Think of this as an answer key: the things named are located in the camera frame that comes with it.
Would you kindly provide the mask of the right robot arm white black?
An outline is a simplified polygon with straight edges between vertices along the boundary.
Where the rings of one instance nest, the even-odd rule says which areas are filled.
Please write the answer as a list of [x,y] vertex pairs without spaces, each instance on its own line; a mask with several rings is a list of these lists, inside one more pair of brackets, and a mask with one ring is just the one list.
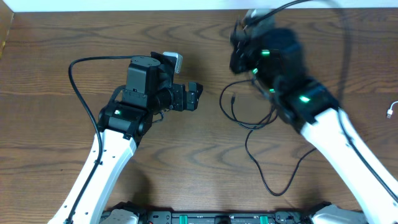
[[368,223],[397,223],[397,180],[361,139],[338,100],[307,74],[290,29],[234,30],[230,69],[252,72],[278,115],[332,165]]

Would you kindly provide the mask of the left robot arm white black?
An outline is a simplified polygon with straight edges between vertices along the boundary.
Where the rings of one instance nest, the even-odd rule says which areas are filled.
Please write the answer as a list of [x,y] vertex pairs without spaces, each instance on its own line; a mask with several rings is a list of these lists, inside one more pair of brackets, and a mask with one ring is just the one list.
[[124,166],[142,137],[167,110],[194,111],[203,91],[201,84],[174,83],[183,57],[175,52],[149,56],[129,55],[125,85],[117,87],[107,105],[94,118],[73,79],[71,85],[95,129],[89,156],[66,200],[51,223],[99,223]]

